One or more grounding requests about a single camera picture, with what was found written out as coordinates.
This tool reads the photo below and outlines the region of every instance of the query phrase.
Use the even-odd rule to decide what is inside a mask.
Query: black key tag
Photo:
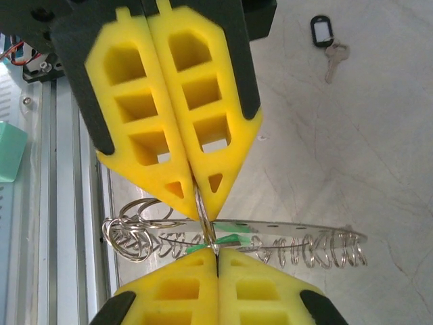
[[[329,47],[334,41],[331,20],[327,16],[315,16],[311,21],[311,34],[316,47]]]

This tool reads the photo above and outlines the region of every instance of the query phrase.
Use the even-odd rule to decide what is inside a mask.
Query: silver key
[[[331,46],[325,50],[326,56],[329,58],[329,66],[325,76],[327,83],[332,82],[332,77],[337,69],[337,65],[344,60],[347,60],[350,54],[349,45],[334,42]]]

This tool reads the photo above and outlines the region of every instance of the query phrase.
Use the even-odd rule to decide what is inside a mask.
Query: marble surface
[[[317,14],[351,47],[331,85]],[[367,267],[286,270],[349,324],[433,324],[432,35],[428,0],[279,0],[271,34],[251,44],[265,121],[221,218],[368,235]],[[117,175],[113,186],[116,211],[147,196]],[[119,259],[121,282],[161,263]]]

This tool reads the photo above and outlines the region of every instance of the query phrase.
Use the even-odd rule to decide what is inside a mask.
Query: teal foam block
[[[27,133],[0,122],[0,183],[15,180],[26,147]]]

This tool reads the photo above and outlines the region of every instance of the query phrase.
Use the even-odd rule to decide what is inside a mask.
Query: screw
[[[53,68],[53,66],[50,63],[47,63],[46,61],[41,62],[39,64],[39,68],[41,68],[42,72],[48,73],[51,71],[51,69]]]
[[[32,99],[30,98],[30,97],[25,97],[23,100],[22,100],[22,103],[24,104],[24,105],[30,105],[31,103],[32,103]]]

